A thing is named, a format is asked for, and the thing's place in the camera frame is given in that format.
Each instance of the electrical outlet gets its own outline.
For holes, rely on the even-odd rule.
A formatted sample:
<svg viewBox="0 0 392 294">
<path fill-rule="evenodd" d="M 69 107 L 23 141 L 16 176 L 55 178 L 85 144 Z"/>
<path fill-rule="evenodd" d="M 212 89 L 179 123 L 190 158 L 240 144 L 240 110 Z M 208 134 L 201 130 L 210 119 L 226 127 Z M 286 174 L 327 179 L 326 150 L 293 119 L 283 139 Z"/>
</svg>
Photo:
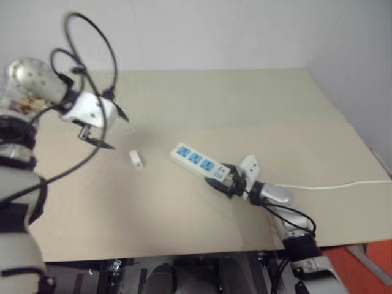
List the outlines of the electrical outlet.
<svg viewBox="0 0 392 294">
<path fill-rule="evenodd" d="M 170 153 L 171 159 L 191 173 L 222 182 L 230 169 L 193 148 L 180 143 Z"/>
</svg>

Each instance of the red floor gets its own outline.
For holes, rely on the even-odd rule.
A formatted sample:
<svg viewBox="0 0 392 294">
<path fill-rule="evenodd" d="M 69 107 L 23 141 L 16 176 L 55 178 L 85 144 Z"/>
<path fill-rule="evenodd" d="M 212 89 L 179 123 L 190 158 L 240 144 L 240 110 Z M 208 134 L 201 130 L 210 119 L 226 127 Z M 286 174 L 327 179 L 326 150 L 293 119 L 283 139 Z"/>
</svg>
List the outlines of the red floor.
<svg viewBox="0 0 392 294">
<path fill-rule="evenodd" d="M 392 286 L 383 285 L 346 248 L 324 251 L 351 294 L 392 294 Z M 369 256 L 392 275 L 392 241 L 369 243 Z"/>
</svg>

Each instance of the white plug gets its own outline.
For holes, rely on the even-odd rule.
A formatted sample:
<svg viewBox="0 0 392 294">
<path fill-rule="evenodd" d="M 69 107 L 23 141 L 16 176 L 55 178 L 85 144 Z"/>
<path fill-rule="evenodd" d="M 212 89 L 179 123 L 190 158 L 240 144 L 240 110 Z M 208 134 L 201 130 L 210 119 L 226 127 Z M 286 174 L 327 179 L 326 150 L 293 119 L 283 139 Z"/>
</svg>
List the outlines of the white plug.
<svg viewBox="0 0 392 294">
<path fill-rule="evenodd" d="M 141 161 L 140 156 L 136 150 L 129 151 L 129 157 L 136 170 L 141 170 L 144 167 L 143 162 Z"/>
</svg>

